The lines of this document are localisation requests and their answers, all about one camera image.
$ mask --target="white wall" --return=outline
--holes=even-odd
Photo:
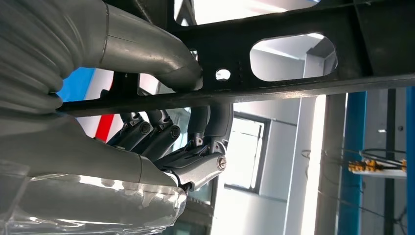
[[[264,81],[300,79],[304,73],[303,60],[296,60],[256,49],[251,50],[250,58],[252,72]]]
[[[259,51],[252,69],[270,78],[301,78],[304,62]],[[271,119],[265,166],[258,194],[219,187],[212,235],[283,233],[300,99],[234,104],[235,111]]]
[[[284,225],[284,235],[300,235],[302,216],[304,211],[305,190],[307,178],[305,170],[309,161],[301,156],[302,150],[311,149],[311,135],[313,131],[313,116],[316,104],[315,97],[301,99],[300,114],[298,120],[295,152],[290,168],[290,188]]]

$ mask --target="oval cutout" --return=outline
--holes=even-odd
[[[250,60],[254,75],[268,82],[320,77],[337,66],[332,42],[318,33],[261,40]]]

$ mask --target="window frame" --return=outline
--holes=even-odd
[[[255,122],[261,122],[264,124],[264,132],[262,135],[262,146],[261,146],[261,152],[259,154],[259,162],[258,162],[258,170],[256,173],[256,182],[255,182],[255,187],[252,188],[250,186],[250,188],[244,188],[238,185],[229,185],[226,184],[224,185],[225,188],[227,189],[234,189],[234,190],[238,190],[238,191],[244,191],[244,192],[249,192],[249,193],[255,193],[255,194],[259,194],[259,190],[261,187],[261,181],[262,181],[262,175],[264,172],[264,165],[265,165],[265,158],[266,158],[266,154],[267,154],[267,147],[268,147],[268,139],[269,139],[269,135],[270,135],[270,127],[271,127],[271,119],[265,118],[265,117],[260,117],[260,116],[256,116],[256,115],[252,115],[252,114],[247,114],[247,113],[241,113],[241,112],[233,112],[233,118],[239,118],[239,119],[245,119],[245,120],[250,120],[250,121],[255,121]]]

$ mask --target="blue panel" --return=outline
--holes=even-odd
[[[67,79],[57,94],[66,101],[84,100],[95,69],[78,68]]]
[[[408,163],[408,235],[415,235],[415,87],[406,89],[406,160]]]
[[[365,143],[366,92],[349,93],[346,111],[345,148],[360,150]],[[359,154],[345,153],[344,160],[360,161]],[[342,169],[342,185],[359,185],[360,187],[342,187],[340,198],[355,205],[361,205],[362,177]],[[338,235],[360,234],[360,209],[356,206],[340,204]]]

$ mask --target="circular hole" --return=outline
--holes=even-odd
[[[218,81],[226,81],[231,77],[231,72],[226,69],[220,69],[216,71],[216,80]]]

